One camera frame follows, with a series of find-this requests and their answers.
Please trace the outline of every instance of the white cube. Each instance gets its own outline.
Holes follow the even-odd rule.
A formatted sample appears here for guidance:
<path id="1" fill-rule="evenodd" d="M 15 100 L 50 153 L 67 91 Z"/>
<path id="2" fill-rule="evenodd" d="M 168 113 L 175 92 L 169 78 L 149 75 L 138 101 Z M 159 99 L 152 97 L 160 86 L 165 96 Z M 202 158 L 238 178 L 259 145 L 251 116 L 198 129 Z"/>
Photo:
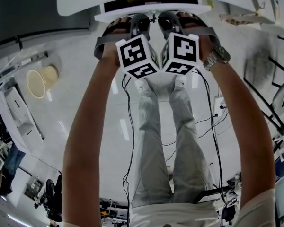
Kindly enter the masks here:
<path id="1" fill-rule="evenodd" d="M 201 64 L 199 36 L 170 33 L 161 52 L 162 71 L 186 75 Z"/>
<path id="2" fill-rule="evenodd" d="M 130 77 L 139 79 L 160 71 L 157 55 L 144 35 L 120 40 L 116 46 L 120 66 Z"/>

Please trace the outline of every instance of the floor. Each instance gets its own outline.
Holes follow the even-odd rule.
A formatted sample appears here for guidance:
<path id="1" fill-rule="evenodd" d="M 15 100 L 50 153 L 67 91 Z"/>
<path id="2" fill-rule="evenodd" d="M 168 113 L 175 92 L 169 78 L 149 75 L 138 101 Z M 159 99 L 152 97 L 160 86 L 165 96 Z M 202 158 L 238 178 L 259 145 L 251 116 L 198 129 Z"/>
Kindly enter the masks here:
<path id="1" fill-rule="evenodd" d="M 248 71 L 256 72 L 253 75 L 254 85 L 271 102 L 276 88 L 270 85 L 273 66 L 267 62 L 267 57 L 270 52 L 284 65 L 284 42 L 278 40 L 276 36 L 269 36 L 267 33 L 253 28 L 236 27 L 222 23 L 219 20 L 219 14 L 225 13 L 226 7 L 222 3 L 216 3 L 215 5 L 211 12 L 201 15 L 201 19 L 214 27 L 221 44 L 231 54 L 231 65 L 241 77 L 243 77 L 246 63 L 251 67 L 251 70 Z M 35 146 L 35 151 L 32 154 L 59 170 L 62 169 L 63 152 L 72 121 L 97 63 L 97 59 L 93 57 L 96 39 L 102 35 L 105 28 L 105 24 L 99 24 L 90 36 L 77 38 L 72 40 L 71 43 L 64 43 L 47 60 L 34 66 L 34 68 L 39 68 L 54 63 L 58 68 L 59 80 L 45 98 L 40 100 L 30 95 L 26 86 L 27 70 L 23 70 L 15 77 L 36 124 L 45 136 L 43 143 Z M 160 53 L 164 45 L 164 39 L 159 31 L 158 24 L 151 25 L 150 35 L 150 43 L 155 51 Z M 213 103 L 214 97 L 221 95 L 221 92 L 219 92 L 212 75 L 203 68 L 200 68 L 200 70 L 210 85 L 211 101 Z M 284 79 L 284 75 L 281 73 L 277 73 L 276 76 L 277 80 Z M 100 153 L 100 196 L 116 201 L 125 201 L 126 199 L 122 178 L 127 172 L 132 149 L 132 131 L 126 106 L 127 97 L 121 88 L 122 77 L 123 73 L 119 70 L 109 94 Z M 176 138 L 172 111 L 166 94 L 166 86 L 170 84 L 172 77 L 159 73 L 150 77 L 150 80 L 155 90 L 161 95 L 159 101 L 162 143 L 168 145 L 174 142 Z M 134 128 L 137 132 L 140 96 L 132 81 L 128 85 L 128 91 L 131 97 Z M 204 82 L 201 78 L 192 77 L 192 74 L 188 75 L 187 91 L 192 101 L 196 122 L 208 119 L 210 111 Z M 124 133 L 124 128 L 122 128 L 124 122 L 128 134 Z M 273 136 L 275 130 L 271 124 L 269 127 Z M 210 121 L 201 122 L 197 125 L 199 136 L 203 135 L 208 129 L 210 129 Z M 229 115 L 216 127 L 216 133 L 218 134 L 223 180 L 226 181 L 240 171 L 239 148 Z M 135 143 L 136 147 L 138 147 L 137 139 L 135 139 Z M 200 138 L 199 144 L 204 151 L 208 164 L 210 164 L 214 178 L 218 179 L 218 158 L 211 132 Z M 175 144 L 163 146 L 163 148 L 165 158 L 168 159 L 175 150 Z M 136 152 L 137 150 L 134 151 L 133 165 L 129 174 L 131 193 L 133 192 L 136 168 Z M 168 160 L 167 165 L 173 166 L 174 157 L 175 155 Z"/>

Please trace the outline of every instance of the person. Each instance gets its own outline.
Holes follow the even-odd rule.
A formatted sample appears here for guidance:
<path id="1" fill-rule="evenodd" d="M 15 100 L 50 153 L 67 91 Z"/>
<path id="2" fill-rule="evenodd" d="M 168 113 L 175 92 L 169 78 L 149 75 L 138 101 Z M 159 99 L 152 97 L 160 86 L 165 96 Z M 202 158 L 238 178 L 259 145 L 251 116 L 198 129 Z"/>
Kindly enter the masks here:
<path id="1" fill-rule="evenodd" d="M 46 181 L 44 193 L 35 198 L 35 209 L 42 204 L 50 220 L 50 226 L 56 227 L 57 222 L 62 222 L 62 175 L 58 176 L 56 185 L 51 179 Z"/>
<path id="2" fill-rule="evenodd" d="M 179 13 L 179 17 L 191 17 Z M 114 22 L 128 22 L 129 18 Z M 185 28 L 198 27 L 188 23 Z M 117 29 L 113 33 L 124 33 Z M 213 51 L 207 35 L 199 37 L 204 63 Z M 63 160 L 63 219 L 66 226 L 101 226 L 99 215 L 99 153 L 107 98 L 119 68 L 114 44 L 106 44 L 78 108 Z M 229 63 L 215 62 L 210 73 L 224 96 L 239 143 L 242 194 L 236 227 L 274 225 L 275 168 L 270 133 L 256 101 Z M 213 202 L 192 204 L 200 191 L 213 189 L 204 154 L 197 142 L 195 120 L 185 79 L 177 76 L 170 105 L 177 132 L 174 193 L 160 137 L 158 98 L 146 80 L 136 81 L 139 102 L 139 149 L 136 186 L 131 202 L 131 227 L 216 226 Z"/>
<path id="3" fill-rule="evenodd" d="M 7 196 L 12 193 L 11 184 L 24 156 L 25 153 L 18 150 L 13 143 L 0 172 L 0 196 Z"/>

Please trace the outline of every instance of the hand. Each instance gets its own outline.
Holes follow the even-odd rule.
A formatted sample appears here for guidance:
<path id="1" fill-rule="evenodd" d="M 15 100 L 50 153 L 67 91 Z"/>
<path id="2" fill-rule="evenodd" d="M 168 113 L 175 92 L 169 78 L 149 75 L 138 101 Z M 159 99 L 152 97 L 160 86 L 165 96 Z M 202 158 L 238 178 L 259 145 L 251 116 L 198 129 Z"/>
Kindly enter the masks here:
<path id="1" fill-rule="evenodd" d="M 124 17 L 122 19 L 117 18 L 114 22 L 112 22 L 108 27 L 110 28 L 113 25 L 116 25 L 120 22 L 129 23 L 131 20 L 130 17 Z M 126 29 L 115 29 L 112 34 L 124 34 L 127 33 Z M 119 57 L 118 57 L 118 51 L 115 43 L 107 43 L 104 45 L 104 50 L 102 54 L 103 59 L 109 59 L 113 60 L 117 66 L 120 66 L 119 64 Z"/>
<path id="2" fill-rule="evenodd" d="M 177 14 L 178 17 L 192 17 L 194 19 L 198 19 L 190 15 L 189 13 L 179 12 Z M 201 27 L 195 23 L 185 24 L 184 28 L 192 28 L 192 27 Z M 199 37 L 199 51 L 200 51 L 200 60 L 202 62 L 208 57 L 208 55 L 213 51 L 213 43 L 210 40 L 208 35 L 202 35 Z"/>

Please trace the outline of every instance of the wristwatch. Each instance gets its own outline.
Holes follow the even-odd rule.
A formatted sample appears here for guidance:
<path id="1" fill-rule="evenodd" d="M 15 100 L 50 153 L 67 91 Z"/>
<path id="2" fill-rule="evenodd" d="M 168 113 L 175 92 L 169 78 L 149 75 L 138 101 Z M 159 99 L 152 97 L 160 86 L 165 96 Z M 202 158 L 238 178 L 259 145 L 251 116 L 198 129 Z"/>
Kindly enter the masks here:
<path id="1" fill-rule="evenodd" d="M 210 68 L 216 63 L 228 63 L 231 60 L 231 55 L 226 51 L 226 49 L 221 45 L 216 45 L 213 47 L 213 51 L 208 55 L 205 59 L 203 65 L 206 70 L 210 70 Z"/>

